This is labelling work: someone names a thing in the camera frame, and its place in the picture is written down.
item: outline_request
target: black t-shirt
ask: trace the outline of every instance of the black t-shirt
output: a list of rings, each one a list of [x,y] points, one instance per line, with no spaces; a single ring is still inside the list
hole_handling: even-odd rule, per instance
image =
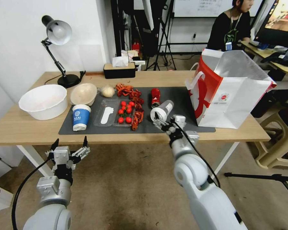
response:
[[[238,19],[234,20],[232,25],[231,19],[225,13],[221,13],[212,26],[207,48],[225,51],[225,43],[232,42],[233,49],[236,49],[239,40],[251,37],[250,23],[249,12],[242,13],[239,22]]]

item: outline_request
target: lamp arm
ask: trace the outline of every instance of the lamp arm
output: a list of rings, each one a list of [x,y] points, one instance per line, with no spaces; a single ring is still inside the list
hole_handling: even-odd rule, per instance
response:
[[[50,41],[48,41],[48,38],[46,38],[45,40],[42,40],[41,43],[43,44],[43,46],[45,47],[45,49],[48,51],[49,55],[51,56],[51,58],[54,60],[55,65],[57,66],[57,68],[61,71],[62,76],[64,78],[66,78],[66,70],[65,68],[62,66],[62,64],[60,62],[58,62],[55,57],[53,56],[53,54],[51,53],[51,51],[49,50],[48,46],[51,45],[52,43]]]

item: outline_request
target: paper bag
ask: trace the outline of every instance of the paper bag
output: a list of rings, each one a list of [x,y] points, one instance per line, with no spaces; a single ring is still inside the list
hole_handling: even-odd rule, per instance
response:
[[[241,50],[205,49],[186,80],[198,126],[239,128],[276,83]]]

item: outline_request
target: person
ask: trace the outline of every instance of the person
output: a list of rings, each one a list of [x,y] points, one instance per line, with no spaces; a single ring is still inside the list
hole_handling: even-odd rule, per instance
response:
[[[250,41],[251,17],[250,8],[254,0],[233,0],[233,8],[221,13],[215,20],[207,48],[226,50],[225,44],[232,43],[232,49],[239,49],[239,40]]]

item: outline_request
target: plastic stool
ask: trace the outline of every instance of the plastic stool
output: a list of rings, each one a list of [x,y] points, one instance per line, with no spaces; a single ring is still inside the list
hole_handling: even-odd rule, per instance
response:
[[[266,127],[269,123],[276,122],[281,129]],[[276,132],[275,136],[282,137],[271,148],[267,149],[263,142],[255,142],[259,150],[259,156],[256,158],[256,163],[262,168],[272,168],[277,165],[288,166],[288,159],[283,159],[288,153],[288,109],[282,109],[278,113],[265,119],[260,124],[266,131]]]

